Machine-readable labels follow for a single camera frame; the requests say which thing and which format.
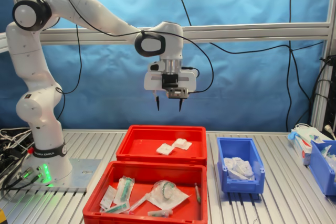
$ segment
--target metal table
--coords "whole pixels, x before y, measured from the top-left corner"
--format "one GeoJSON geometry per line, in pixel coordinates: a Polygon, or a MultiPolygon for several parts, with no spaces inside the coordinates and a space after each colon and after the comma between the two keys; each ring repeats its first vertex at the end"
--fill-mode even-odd
{"type": "MultiPolygon", "coordinates": [[[[126,131],[64,130],[73,158],[102,159],[86,193],[31,187],[10,191],[0,200],[8,223],[83,224],[82,209],[126,131]]],[[[308,168],[290,146],[286,133],[207,132],[208,223],[336,223],[336,197],[325,197],[308,168]],[[218,136],[254,139],[266,171],[260,200],[219,190],[218,136]]]]}

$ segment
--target blue bin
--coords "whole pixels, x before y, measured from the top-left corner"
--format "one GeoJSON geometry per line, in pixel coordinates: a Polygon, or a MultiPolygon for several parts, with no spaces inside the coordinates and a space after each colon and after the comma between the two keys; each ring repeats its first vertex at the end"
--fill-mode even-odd
{"type": "Polygon", "coordinates": [[[218,137],[218,171],[222,191],[225,193],[262,194],[265,169],[252,138],[218,137]],[[249,161],[256,180],[230,179],[224,157],[240,157],[249,161]]]}
{"type": "Polygon", "coordinates": [[[321,154],[321,150],[328,145],[331,145],[329,152],[336,154],[336,141],[324,140],[324,144],[316,144],[311,141],[311,145],[309,169],[325,195],[336,195],[335,172],[321,154]]]}

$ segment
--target blue backdrop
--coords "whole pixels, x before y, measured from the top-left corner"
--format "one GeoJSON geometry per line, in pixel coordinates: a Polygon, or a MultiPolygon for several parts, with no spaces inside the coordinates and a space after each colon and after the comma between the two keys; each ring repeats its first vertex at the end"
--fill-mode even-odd
{"type": "MultiPolygon", "coordinates": [[[[180,0],[99,0],[135,26],[155,26],[163,20],[187,26],[180,0]]],[[[184,0],[193,25],[288,22],[289,0],[184,0]]],[[[324,22],[329,0],[292,0],[292,22],[324,22]]],[[[0,31],[12,22],[13,0],[1,0],[0,31]]],[[[58,28],[75,25],[62,20],[58,28]]],[[[319,41],[293,41],[293,49],[319,41]]],[[[219,43],[230,51],[258,50],[287,41],[219,43]]],[[[137,54],[132,45],[83,45],[82,78],[67,95],[60,118],[63,128],[126,129],[131,124],[201,125],[208,130],[284,131],[289,98],[286,88],[288,49],[229,55],[209,44],[200,45],[212,60],[215,79],[205,93],[191,95],[178,111],[179,101],[160,94],[160,112],[152,92],[145,91],[147,65],[157,60],[137,54]]],[[[77,83],[77,46],[43,46],[50,72],[64,91],[77,83]]],[[[322,45],[295,51],[300,81],[310,94],[318,74],[322,45]]],[[[211,69],[204,55],[185,45],[183,65],[199,68],[197,89],[208,86],[211,69]]],[[[292,127],[308,101],[297,85],[293,67],[290,91],[292,127]]],[[[15,105],[27,91],[15,74],[9,53],[0,54],[0,127],[24,126],[15,105]]],[[[58,115],[62,102],[55,108],[58,115]]]]}

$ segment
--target storage bin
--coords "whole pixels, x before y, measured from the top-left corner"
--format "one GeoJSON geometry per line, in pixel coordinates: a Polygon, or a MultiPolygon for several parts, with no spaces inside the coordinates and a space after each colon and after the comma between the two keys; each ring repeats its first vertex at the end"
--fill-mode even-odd
{"type": "Polygon", "coordinates": [[[265,169],[252,138],[218,137],[218,172],[221,189],[225,193],[262,194],[265,169]],[[230,179],[224,157],[240,157],[249,161],[256,180],[230,179]]]}
{"type": "Polygon", "coordinates": [[[325,195],[336,195],[335,172],[321,154],[321,150],[328,145],[331,145],[329,152],[336,154],[336,141],[324,140],[324,144],[316,144],[314,141],[311,141],[311,145],[312,151],[309,169],[325,195]]]}
{"type": "Polygon", "coordinates": [[[91,194],[83,209],[85,224],[206,224],[207,223],[207,185],[206,168],[201,165],[181,165],[162,163],[140,162],[111,162],[96,188],[91,194]],[[107,188],[111,185],[117,188],[118,181],[122,176],[135,179],[135,184],[130,197],[132,206],[146,193],[152,190],[153,185],[159,180],[166,179],[187,195],[187,200],[173,209],[169,218],[150,217],[148,211],[160,210],[149,201],[145,201],[134,211],[134,215],[110,214],[99,212],[101,202],[107,188]],[[198,184],[201,203],[197,202],[195,183],[198,184]]]}
{"type": "Polygon", "coordinates": [[[119,161],[137,161],[206,166],[204,127],[133,125],[125,135],[116,156],[119,161]],[[163,143],[172,145],[184,138],[192,145],[187,150],[175,148],[168,156],[156,152],[163,143]]]}

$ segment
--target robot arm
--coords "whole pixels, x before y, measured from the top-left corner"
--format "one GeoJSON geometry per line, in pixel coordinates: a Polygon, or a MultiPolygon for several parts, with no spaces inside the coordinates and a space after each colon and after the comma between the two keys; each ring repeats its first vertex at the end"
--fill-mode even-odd
{"type": "Polygon", "coordinates": [[[97,0],[22,0],[16,3],[14,22],[6,29],[7,43],[15,71],[28,86],[16,112],[28,122],[35,140],[33,155],[23,162],[22,169],[32,168],[35,175],[41,173],[41,180],[36,182],[41,185],[60,180],[72,170],[61,124],[54,116],[54,107],[61,99],[56,88],[61,87],[50,74],[39,40],[40,32],[53,26],[59,18],[115,36],[128,34],[122,38],[134,43],[140,55],[160,55],[160,61],[148,67],[145,89],[164,90],[169,98],[179,99],[187,98],[188,92],[196,89],[195,73],[181,69],[183,39],[160,34],[182,36],[182,28],[176,23],[162,22],[150,29],[151,33],[122,21],[97,0]]]}

